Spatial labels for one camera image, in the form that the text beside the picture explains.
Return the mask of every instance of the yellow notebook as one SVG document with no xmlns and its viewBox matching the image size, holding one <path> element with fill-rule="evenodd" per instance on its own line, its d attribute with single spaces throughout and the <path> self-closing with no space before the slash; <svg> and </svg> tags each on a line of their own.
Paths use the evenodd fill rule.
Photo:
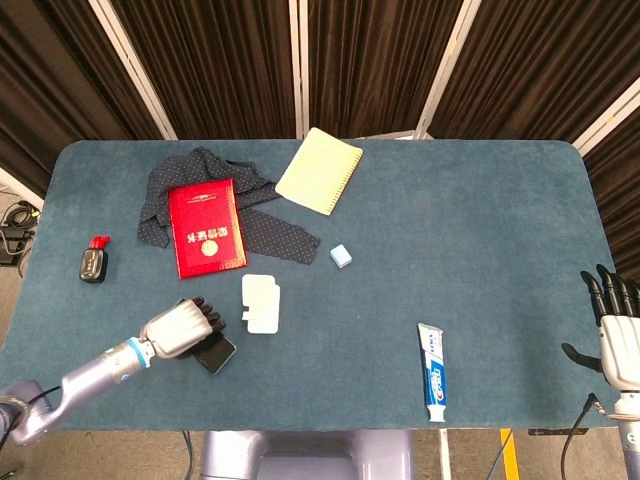
<svg viewBox="0 0 640 480">
<path fill-rule="evenodd" d="M 312 128 L 276 185 L 287 200 L 330 215 L 362 157 L 352 147 Z"/>
</svg>

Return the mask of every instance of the robotic hand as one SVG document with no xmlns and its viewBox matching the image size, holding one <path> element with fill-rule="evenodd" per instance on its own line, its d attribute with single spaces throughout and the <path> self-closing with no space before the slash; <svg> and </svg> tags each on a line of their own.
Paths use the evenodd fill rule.
<svg viewBox="0 0 640 480">
<path fill-rule="evenodd" d="M 602 358 L 582 355 L 568 343 L 562 349 L 578 365 L 603 373 L 620 392 L 615 413 L 607 413 L 597 401 L 594 405 L 599 413 L 618 421 L 628 476 L 636 480 L 640 479 L 640 287 L 602 265 L 596 269 L 602 287 L 590 273 L 580 275 L 591 294 Z"/>
<path fill-rule="evenodd" d="M 173 308 L 149 320 L 139 338 L 132 337 L 65 375 L 60 382 L 62 398 L 55 410 L 46 398 L 48 392 L 43 392 L 35 380 L 3 389 L 0 391 L 3 441 L 8 432 L 19 445 L 40 440 L 91 399 L 149 368 L 154 357 L 174 358 L 197 349 L 199 344 L 219 335 L 224 327 L 220 315 L 202 297 L 181 299 Z"/>
</svg>

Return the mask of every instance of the red booklet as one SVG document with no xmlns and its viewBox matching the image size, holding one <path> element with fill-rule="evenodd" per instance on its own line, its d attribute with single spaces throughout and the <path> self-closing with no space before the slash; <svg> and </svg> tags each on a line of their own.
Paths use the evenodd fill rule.
<svg viewBox="0 0 640 480">
<path fill-rule="evenodd" d="M 247 264 L 230 178 L 171 190 L 169 211 L 178 277 Z"/>
</svg>

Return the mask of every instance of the blue tabletop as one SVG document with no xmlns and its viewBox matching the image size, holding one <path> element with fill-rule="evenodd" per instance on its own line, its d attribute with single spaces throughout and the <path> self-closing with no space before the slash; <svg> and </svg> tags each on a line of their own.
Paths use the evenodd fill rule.
<svg viewBox="0 0 640 480">
<path fill-rule="evenodd" d="M 69 419 L 72 429 L 410 428 L 429 424 L 416 332 L 442 328 L 449 427 L 567 427 L 602 376 L 560 343 L 597 354 L 579 272 L 612 267 L 577 151 L 552 141 L 350 141 L 364 150 L 330 217 L 284 199 L 258 208 L 321 239 L 311 266 L 249 255 L 244 269 L 181 281 L 173 248 L 139 242 L 151 169 L 203 146 L 280 178 L 299 141 L 84 141 L 56 164 L 0 357 L 6 385 L 62 375 L 137 335 L 181 296 L 202 295 L 238 346 L 211 376 L 157 360 Z M 103 284 L 78 279 L 110 235 Z M 340 270 L 329 250 L 353 257 Z M 241 277 L 274 275 L 280 330 L 250 335 Z M 602 422 L 591 415 L 586 424 Z"/>
</svg>

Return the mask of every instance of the toothpaste tube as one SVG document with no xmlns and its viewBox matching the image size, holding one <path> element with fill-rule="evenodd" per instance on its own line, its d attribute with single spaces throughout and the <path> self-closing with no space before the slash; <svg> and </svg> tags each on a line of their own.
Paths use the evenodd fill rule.
<svg viewBox="0 0 640 480">
<path fill-rule="evenodd" d="M 444 422 L 447 382 L 442 354 L 442 330 L 419 323 L 418 333 L 424 354 L 425 403 L 429 411 L 429 421 Z"/>
</svg>

